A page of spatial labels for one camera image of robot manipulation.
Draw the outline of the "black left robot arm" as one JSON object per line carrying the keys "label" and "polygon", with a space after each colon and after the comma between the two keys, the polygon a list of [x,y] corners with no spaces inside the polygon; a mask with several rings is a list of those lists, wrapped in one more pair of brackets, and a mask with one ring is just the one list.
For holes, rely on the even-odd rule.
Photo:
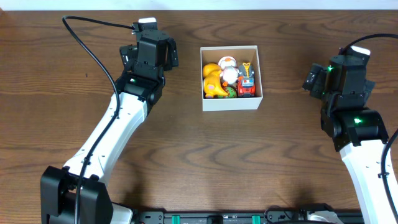
{"label": "black left robot arm", "polygon": [[178,66],[177,46],[153,17],[131,26],[137,44],[119,49],[124,69],[112,81],[109,106],[87,141],[40,180],[42,223],[133,223],[131,208],[113,203],[111,173],[128,140],[162,96],[164,73]]}

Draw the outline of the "orange dinosaur toy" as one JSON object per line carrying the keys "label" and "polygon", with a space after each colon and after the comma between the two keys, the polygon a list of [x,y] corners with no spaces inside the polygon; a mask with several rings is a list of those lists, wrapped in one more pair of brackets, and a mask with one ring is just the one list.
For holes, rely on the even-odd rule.
{"label": "orange dinosaur toy", "polygon": [[228,96],[221,86],[221,67],[215,63],[209,63],[203,67],[203,91],[205,98],[215,96]]}

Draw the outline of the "green number ball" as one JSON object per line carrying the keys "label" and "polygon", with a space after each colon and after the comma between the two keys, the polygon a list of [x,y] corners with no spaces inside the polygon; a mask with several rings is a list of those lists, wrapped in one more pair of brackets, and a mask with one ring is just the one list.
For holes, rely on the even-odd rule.
{"label": "green number ball", "polygon": [[238,94],[236,90],[231,86],[224,86],[223,90],[227,93],[226,96],[218,95],[218,98],[237,98]]}

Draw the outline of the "red grey toy truck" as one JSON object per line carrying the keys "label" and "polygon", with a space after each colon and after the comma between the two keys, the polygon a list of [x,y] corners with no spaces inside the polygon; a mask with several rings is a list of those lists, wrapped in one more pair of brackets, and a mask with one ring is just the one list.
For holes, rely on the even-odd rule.
{"label": "red grey toy truck", "polygon": [[250,62],[242,63],[238,67],[237,92],[241,98],[255,96],[254,70]]}

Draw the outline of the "white wooden rattle drum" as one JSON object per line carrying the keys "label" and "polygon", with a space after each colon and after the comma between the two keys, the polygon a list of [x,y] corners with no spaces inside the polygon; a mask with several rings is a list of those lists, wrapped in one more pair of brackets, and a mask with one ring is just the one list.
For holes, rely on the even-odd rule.
{"label": "white wooden rattle drum", "polygon": [[222,81],[221,82],[221,87],[223,90],[226,90],[226,88],[228,87],[228,82],[227,81]]}

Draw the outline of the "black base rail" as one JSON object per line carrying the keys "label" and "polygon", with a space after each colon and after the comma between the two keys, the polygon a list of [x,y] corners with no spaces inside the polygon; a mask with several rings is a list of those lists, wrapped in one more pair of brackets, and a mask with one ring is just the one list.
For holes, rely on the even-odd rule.
{"label": "black base rail", "polygon": [[268,208],[264,212],[162,212],[133,211],[132,224],[229,224],[229,223],[364,223],[361,212],[337,212],[329,209],[311,212],[309,210],[292,210]]}

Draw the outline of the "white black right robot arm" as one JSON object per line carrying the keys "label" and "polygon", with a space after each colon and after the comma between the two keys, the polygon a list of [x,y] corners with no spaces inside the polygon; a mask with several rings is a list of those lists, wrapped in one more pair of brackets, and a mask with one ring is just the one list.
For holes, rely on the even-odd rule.
{"label": "white black right robot arm", "polygon": [[332,138],[353,181],[365,223],[397,223],[397,180],[381,115],[366,107],[375,83],[366,79],[367,56],[337,55],[312,64],[303,83],[322,101],[321,129]]}

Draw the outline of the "white pink duck toy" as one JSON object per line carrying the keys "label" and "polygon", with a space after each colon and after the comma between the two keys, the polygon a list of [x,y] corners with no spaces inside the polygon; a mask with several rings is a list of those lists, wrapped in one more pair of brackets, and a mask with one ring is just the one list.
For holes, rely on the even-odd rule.
{"label": "white pink duck toy", "polygon": [[229,85],[236,83],[238,80],[238,69],[236,68],[237,62],[231,56],[222,57],[218,65],[221,67],[220,77],[222,81],[227,81]]}

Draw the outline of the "white cardboard box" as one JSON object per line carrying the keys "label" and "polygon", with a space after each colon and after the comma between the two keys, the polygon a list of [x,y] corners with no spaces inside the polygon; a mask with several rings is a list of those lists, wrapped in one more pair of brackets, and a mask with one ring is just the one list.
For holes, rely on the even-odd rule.
{"label": "white cardboard box", "polygon": [[[201,56],[201,88],[202,88],[202,108],[203,111],[228,111],[228,110],[256,110],[263,99],[261,71],[259,64],[258,48],[255,45],[246,46],[223,46],[223,47],[202,47],[200,49]],[[254,82],[256,86],[255,96],[237,97],[237,98],[205,98],[203,91],[203,67],[209,63],[218,64],[222,57],[231,56],[237,62],[236,68],[242,64],[250,62],[254,70]],[[237,84],[228,85],[233,87],[237,92]]]}

